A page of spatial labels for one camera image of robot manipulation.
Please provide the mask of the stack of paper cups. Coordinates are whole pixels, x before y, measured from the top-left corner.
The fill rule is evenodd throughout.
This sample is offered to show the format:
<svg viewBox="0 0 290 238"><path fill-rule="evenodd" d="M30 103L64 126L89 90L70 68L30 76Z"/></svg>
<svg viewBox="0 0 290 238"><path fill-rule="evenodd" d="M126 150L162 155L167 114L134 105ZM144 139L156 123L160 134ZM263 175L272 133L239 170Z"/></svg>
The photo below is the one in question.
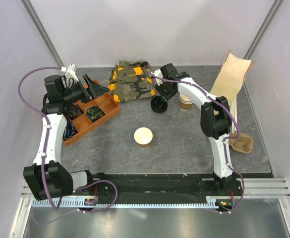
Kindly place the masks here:
<svg viewBox="0 0 290 238"><path fill-rule="evenodd" d="M192 108L193 102L184 94L179 95L179 106L183 111L189 111Z"/></svg>

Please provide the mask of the single brown paper cup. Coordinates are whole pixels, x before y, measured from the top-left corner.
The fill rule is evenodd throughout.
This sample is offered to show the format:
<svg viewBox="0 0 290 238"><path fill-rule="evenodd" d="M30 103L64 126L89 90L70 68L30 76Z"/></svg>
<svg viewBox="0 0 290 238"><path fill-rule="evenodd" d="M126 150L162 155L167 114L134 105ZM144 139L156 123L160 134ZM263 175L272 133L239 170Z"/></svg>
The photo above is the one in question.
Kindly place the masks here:
<svg viewBox="0 0 290 238"><path fill-rule="evenodd" d="M153 139L153 133L149 128L140 127L134 133L135 142L143 149L148 148Z"/></svg>

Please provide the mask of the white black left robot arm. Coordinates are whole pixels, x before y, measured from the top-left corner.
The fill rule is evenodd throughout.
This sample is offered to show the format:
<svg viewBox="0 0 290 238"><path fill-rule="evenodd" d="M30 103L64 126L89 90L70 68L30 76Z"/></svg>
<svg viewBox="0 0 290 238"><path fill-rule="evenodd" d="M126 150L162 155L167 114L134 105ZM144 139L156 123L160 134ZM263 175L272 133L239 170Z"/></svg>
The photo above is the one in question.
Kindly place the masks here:
<svg viewBox="0 0 290 238"><path fill-rule="evenodd" d="M65 86L63 75L45 78L46 94L39 113L43 117L43 131L37 155L31 166L25 167L23 176L36 200L72 195L78 189L84 195L93 193L95 183L88 170L70 173L61 164L61 146L67 126L67 113L72 104L88 103L109 89L83 75L86 86L80 81Z"/></svg>

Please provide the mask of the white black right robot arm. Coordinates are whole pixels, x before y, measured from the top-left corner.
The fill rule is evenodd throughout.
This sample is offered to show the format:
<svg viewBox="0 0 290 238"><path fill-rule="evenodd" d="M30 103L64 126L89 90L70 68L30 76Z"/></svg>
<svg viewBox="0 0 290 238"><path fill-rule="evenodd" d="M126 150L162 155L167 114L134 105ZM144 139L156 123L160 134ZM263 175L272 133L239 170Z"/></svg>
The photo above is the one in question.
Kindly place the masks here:
<svg viewBox="0 0 290 238"><path fill-rule="evenodd" d="M232 166L229 149L231 126L237 122L230 113L227 98L206 91L186 72L177 72L172 63L149 74L156 80L155 87L164 100L180 93L200 109L200 127L210 141L214 159L213 189L216 194L225 195L238 174Z"/></svg>

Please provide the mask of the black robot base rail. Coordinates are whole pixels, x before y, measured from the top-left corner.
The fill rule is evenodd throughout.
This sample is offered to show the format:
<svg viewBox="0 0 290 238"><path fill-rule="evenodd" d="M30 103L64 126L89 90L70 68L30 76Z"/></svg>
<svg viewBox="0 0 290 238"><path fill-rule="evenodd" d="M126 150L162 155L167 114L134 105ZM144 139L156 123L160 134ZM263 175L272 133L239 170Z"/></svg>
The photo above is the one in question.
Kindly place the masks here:
<svg viewBox="0 0 290 238"><path fill-rule="evenodd" d="M236 176L233 183L221 186L214 174L105 174L89 175L89 182L97 184L78 190L80 195L96 195L111 198L120 195L180 194L186 196L236 197L242 194L242 185Z"/></svg>

